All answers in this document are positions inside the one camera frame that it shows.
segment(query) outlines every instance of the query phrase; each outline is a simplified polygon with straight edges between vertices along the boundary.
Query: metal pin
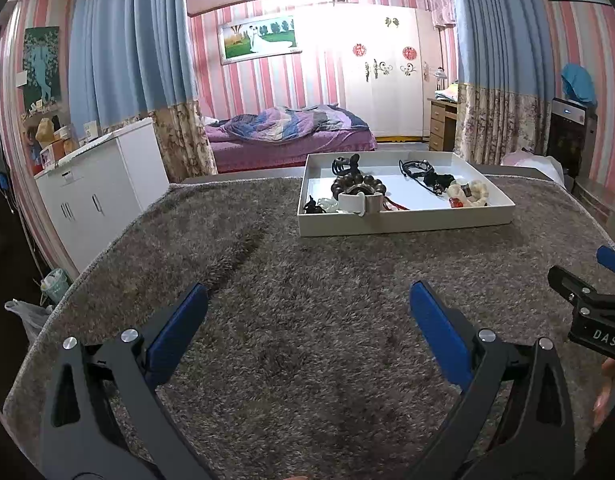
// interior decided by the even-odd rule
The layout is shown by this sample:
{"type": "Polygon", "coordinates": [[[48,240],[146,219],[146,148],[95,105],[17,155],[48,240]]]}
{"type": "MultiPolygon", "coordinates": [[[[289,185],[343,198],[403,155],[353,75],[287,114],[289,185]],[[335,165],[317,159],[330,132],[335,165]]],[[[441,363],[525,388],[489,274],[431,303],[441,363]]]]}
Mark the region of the metal pin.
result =
{"type": "Polygon", "coordinates": [[[496,339],[496,334],[487,328],[484,328],[478,333],[478,338],[484,343],[491,343],[496,339]]]}
{"type": "Polygon", "coordinates": [[[76,346],[76,343],[76,337],[70,336],[63,342],[63,348],[65,348],[65,350],[73,349],[76,346]]]}
{"type": "Polygon", "coordinates": [[[552,343],[551,339],[548,339],[546,337],[542,337],[541,339],[539,339],[539,346],[543,350],[552,350],[552,348],[554,348],[554,343],[552,343]]]}
{"type": "Polygon", "coordinates": [[[137,332],[133,328],[129,328],[127,330],[124,330],[121,334],[121,341],[123,341],[124,343],[131,343],[137,337],[139,337],[139,332],[137,332]]]}

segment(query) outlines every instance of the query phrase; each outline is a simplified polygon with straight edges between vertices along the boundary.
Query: red round sticker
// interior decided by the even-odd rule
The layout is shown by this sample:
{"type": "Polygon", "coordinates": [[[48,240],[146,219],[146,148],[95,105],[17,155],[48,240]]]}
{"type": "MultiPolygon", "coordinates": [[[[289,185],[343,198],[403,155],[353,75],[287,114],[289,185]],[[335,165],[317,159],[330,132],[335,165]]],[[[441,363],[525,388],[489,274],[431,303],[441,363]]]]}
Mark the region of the red round sticker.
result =
{"type": "Polygon", "coordinates": [[[415,49],[412,48],[411,46],[406,46],[403,49],[403,57],[405,57],[409,61],[411,61],[413,59],[416,59],[416,51],[415,51],[415,49]]]}
{"type": "Polygon", "coordinates": [[[365,56],[365,53],[367,52],[367,48],[365,48],[365,45],[362,45],[361,43],[357,43],[356,45],[354,45],[352,51],[355,56],[361,57],[361,56],[365,56]]]}

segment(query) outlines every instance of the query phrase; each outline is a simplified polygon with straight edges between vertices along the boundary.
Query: gray carpet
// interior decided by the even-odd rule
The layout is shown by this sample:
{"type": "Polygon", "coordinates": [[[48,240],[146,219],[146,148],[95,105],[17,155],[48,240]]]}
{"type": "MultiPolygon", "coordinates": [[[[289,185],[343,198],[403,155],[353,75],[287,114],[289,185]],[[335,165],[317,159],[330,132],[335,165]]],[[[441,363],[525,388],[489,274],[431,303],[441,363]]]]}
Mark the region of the gray carpet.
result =
{"type": "Polygon", "coordinates": [[[615,293],[595,262],[607,239],[558,186],[492,180],[517,204],[512,224],[336,238],[299,237],[297,179],[171,191],[51,318],[6,401],[15,435],[37,460],[44,384],[65,337],[101,342],[199,280],[212,294],[206,322],[158,395],[220,479],[401,478],[458,396],[408,314],[409,286],[424,278],[476,327],[556,342],[580,450],[602,359],[566,341],[571,310],[547,271],[561,264],[615,293]]]}

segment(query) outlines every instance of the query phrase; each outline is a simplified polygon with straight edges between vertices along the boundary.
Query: white tray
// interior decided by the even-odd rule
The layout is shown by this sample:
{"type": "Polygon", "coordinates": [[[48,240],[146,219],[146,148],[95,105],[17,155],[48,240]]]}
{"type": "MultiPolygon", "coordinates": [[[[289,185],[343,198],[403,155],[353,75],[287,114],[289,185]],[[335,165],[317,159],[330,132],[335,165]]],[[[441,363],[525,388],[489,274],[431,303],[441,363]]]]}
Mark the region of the white tray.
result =
{"type": "Polygon", "coordinates": [[[367,235],[438,229],[459,229],[487,225],[508,224],[514,211],[514,202],[465,160],[450,152],[380,151],[360,152],[359,169],[362,173],[380,178],[387,187],[386,196],[405,206],[409,211],[382,211],[363,217],[354,213],[305,214],[303,206],[312,195],[314,200],[332,198],[330,187],[334,182],[332,161],[338,156],[351,157],[353,153],[316,153],[307,156],[297,218],[301,236],[367,235]],[[403,176],[398,161],[427,160],[439,173],[450,173],[456,178],[481,180],[489,191],[485,207],[452,208],[447,194],[436,196],[411,178],[403,176]]]}

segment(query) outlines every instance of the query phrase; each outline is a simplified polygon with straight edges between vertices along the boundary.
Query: white dresser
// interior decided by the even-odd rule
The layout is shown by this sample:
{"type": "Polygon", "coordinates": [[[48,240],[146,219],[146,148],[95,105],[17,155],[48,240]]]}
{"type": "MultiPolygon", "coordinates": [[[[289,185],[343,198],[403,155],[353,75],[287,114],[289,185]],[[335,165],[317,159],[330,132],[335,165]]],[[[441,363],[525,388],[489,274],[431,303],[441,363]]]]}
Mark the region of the white dresser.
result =
{"type": "Polygon", "coordinates": [[[169,185],[151,118],[86,144],[35,179],[79,272],[169,185]]]}

